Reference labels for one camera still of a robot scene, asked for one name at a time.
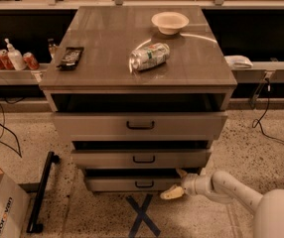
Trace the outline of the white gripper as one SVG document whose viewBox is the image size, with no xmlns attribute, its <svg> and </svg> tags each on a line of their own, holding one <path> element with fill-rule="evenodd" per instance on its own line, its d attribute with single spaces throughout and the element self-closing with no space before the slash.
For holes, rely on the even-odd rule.
<svg viewBox="0 0 284 238">
<path fill-rule="evenodd" d="M 169 189 L 163 191 L 160 197 L 165 200 L 176 199 L 186 195 L 205 195 L 209 191 L 210 179 L 207 176 L 188 174 L 182 169 L 176 169 L 180 176 L 181 185 L 174 184 Z"/>
</svg>

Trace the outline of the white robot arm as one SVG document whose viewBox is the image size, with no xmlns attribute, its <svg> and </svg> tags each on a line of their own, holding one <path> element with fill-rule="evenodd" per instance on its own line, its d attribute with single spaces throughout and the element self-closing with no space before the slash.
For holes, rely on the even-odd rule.
<svg viewBox="0 0 284 238">
<path fill-rule="evenodd" d="M 284 189 L 264 194 L 248 187 L 225 171 L 199 176 L 177 169 L 181 184 L 162 192 L 162 199 L 203 195 L 218 203 L 240 202 L 253 215 L 253 238 L 284 238 Z"/>
</svg>

